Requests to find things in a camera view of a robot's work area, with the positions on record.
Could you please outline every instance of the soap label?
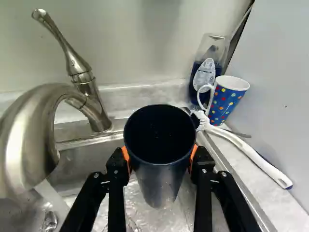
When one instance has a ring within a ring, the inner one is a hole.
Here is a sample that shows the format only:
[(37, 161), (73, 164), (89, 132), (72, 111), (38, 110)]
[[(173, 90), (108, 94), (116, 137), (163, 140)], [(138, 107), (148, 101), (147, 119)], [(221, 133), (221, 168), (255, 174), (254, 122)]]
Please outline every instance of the soap label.
[[(196, 91), (205, 84), (214, 84), (214, 79), (216, 77), (216, 68), (212, 58), (207, 58), (201, 66), (198, 68), (197, 72), (193, 78), (193, 87)], [(209, 90), (209, 87), (201, 89), (201, 93), (205, 93)]]

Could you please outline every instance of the white wall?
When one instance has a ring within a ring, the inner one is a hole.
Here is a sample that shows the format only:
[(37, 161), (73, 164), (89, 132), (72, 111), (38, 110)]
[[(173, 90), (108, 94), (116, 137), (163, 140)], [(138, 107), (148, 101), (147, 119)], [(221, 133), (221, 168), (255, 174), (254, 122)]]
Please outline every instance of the white wall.
[(56, 40), (31, 18), (50, 13), (100, 84), (184, 78), (205, 32), (229, 34), (249, 0), (2, 0), (0, 91), (68, 82)]
[(257, 0), (226, 74), (251, 88), (227, 123), (293, 181), (309, 212), (309, 1)]

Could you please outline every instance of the white brush handle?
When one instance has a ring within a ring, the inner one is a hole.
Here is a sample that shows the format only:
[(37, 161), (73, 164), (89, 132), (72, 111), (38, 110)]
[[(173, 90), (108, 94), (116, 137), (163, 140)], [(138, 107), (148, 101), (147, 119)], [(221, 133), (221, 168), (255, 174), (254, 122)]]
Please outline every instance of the white brush handle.
[(252, 147), (246, 144), (239, 137), (218, 127), (207, 128), (207, 130), (228, 139), (230, 142), (236, 145), (243, 153), (245, 153), (258, 167), (260, 167), (282, 188), (292, 188), (292, 181), (285, 174), (283, 174), (280, 170), (278, 170), (276, 167), (263, 159)]

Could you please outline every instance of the dish soap bottle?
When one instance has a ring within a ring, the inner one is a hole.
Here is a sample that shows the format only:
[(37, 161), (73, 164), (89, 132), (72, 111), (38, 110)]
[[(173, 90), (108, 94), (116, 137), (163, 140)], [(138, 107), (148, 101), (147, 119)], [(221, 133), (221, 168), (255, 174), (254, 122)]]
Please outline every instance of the dish soap bottle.
[[(228, 48), (229, 41), (225, 37), (211, 34), (205, 34), (203, 36), (190, 76), (189, 96), (192, 104), (198, 105), (198, 89), (205, 84), (213, 85), (215, 77), (222, 74)], [(209, 58), (213, 60), (214, 65), (210, 66), (211, 60)], [(210, 91), (208, 90), (201, 91), (199, 95), (202, 103), (208, 102), (210, 99)]]

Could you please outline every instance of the kitchen sink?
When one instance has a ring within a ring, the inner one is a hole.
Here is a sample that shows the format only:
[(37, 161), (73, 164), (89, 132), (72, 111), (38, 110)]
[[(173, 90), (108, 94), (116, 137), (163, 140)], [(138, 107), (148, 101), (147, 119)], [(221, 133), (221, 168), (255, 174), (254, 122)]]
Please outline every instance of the kitchen sink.
[[(114, 130), (110, 133), (89, 135), (87, 129), (78, 131), (74, 124), (69, 126), (55, 126), (57, 147), (60, 161), (55, 170), (47, 178), (50, 185), (71, 207), (83, 183), (92, 172), (106, 172), (105, 163), (117, 147), (122, 147), (123, 127), (126, 119), (114, 120)], [(67, 128), (75, 128), (68, 136)], [(197, 134), (197, 144), (203, 144), (203, 133)], [(188, 173), (185, 174), (179, 194), (174, 203), (163, 209), (153, 209), (142, 197), (136, 176), (132, 173), (128, 186), (125, 187), (125, 201), (127, 217), (138, 227), (135, 232), (192, 232), (195, 214), (196, 187), (191, 183)], [(64, 220), (64, 212), (43, 198), (36, 190), (21, 194), (16, 199), (0, 199), (0, 224), (3, 231), (10, 232), (43, 232), (44, 218), (47, 212), (52, 211), (58, 217), (59, 231)], [(212, 197), (213, 231), (227, 232), (228, 227), (221, 210), (219, 201)], [(101, 232), (108, 219), (108, 194), (102, 201), (93, 231)]]

